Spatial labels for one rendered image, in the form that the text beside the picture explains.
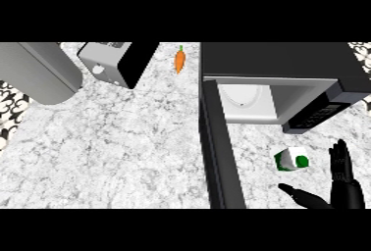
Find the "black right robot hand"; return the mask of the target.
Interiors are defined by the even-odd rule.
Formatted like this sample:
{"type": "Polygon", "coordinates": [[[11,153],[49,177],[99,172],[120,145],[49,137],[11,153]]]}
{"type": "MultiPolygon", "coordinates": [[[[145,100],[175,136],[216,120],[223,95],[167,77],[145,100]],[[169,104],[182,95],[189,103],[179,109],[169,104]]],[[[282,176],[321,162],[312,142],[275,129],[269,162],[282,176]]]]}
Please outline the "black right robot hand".
{"type": "Polygon", "coordinates": [[[278,188],[290,195],[294,202],[308,209],[364,209],[362,187],[353,177],[350,154],[346,142],[342,139],[330,148],[330,156],[333,174],[331,202],[285,183],[280,183],[278,188]]]}

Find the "white green milk carton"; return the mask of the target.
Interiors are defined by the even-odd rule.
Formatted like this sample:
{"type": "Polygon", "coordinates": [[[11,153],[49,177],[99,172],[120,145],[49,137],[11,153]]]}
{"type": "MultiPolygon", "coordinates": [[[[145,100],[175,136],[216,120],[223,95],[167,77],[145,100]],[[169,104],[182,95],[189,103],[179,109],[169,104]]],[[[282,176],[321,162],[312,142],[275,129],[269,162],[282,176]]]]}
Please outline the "white green milk carton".
{"type": "Polygon", "coordinates": [[[277,168],[284,172],[302,170],[311,166],[309,155],[303,147],[288,147],[274,155],[277,168]]]}

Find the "dark grey microwave door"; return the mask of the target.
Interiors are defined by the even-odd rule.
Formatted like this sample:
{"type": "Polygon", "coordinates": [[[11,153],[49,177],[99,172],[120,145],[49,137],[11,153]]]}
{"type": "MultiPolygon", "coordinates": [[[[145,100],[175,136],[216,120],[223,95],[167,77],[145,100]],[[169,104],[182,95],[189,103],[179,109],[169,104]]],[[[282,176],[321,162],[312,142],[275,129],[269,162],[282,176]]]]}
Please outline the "dark grey microwave door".
{"type": "Polygon", "coordinates": [[[212,209],[246,209],[217,82],[200,83],[198,133],[212,209]]]}

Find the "black microwave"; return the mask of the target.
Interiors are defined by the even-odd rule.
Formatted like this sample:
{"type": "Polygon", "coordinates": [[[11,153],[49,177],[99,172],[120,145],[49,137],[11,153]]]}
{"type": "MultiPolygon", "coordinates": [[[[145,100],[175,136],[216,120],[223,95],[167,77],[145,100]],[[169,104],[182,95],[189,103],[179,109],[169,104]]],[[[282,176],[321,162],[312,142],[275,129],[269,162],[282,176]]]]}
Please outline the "black microwave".
{"type": "Polygon", "coordinates": [[[371,95],[345,42],[203,42],[200,79],[217,83],[229,124],[302,134],[371,95]]]}

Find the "orange carrot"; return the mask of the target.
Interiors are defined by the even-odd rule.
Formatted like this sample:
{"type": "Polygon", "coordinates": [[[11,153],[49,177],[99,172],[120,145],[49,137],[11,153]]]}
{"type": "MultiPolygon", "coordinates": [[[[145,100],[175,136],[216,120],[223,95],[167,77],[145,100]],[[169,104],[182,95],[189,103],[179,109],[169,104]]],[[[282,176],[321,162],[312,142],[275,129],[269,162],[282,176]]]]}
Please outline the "orange carrot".
{"type": "Polygon", "coordinates": [[[183,50],[183,46],[180,45],[180,49],[179,49],[176,57],[175,57],[175,69],[176,69],[178,74],[180,73],[180,71],[185,67],[185,63],[186,63],[186,53],[183,50]]]}

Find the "silver black toaster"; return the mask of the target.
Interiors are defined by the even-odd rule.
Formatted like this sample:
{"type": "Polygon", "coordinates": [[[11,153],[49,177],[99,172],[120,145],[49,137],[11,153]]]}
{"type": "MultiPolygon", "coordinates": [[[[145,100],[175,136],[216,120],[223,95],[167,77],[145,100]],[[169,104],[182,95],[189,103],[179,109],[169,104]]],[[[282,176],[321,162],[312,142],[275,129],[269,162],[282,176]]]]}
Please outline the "silver black toaster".
{"type": "Polygon", "coordinates": [[[87,42],[77,56],[98,80],[133,89],[158,46],[158,42],[87,42]]]}

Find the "grey rounded appliance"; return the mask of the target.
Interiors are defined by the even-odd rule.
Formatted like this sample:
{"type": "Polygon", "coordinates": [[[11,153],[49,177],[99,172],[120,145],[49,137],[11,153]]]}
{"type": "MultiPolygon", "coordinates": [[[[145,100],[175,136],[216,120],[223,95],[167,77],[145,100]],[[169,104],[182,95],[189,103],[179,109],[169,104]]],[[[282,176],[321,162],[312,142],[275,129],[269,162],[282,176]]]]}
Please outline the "grey rounded appliance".
{"type": "Polygon", "coordinates": [[[0,79],[43,105],[67,101],[83,74],[55,42],[0,42],[0,79]]]}

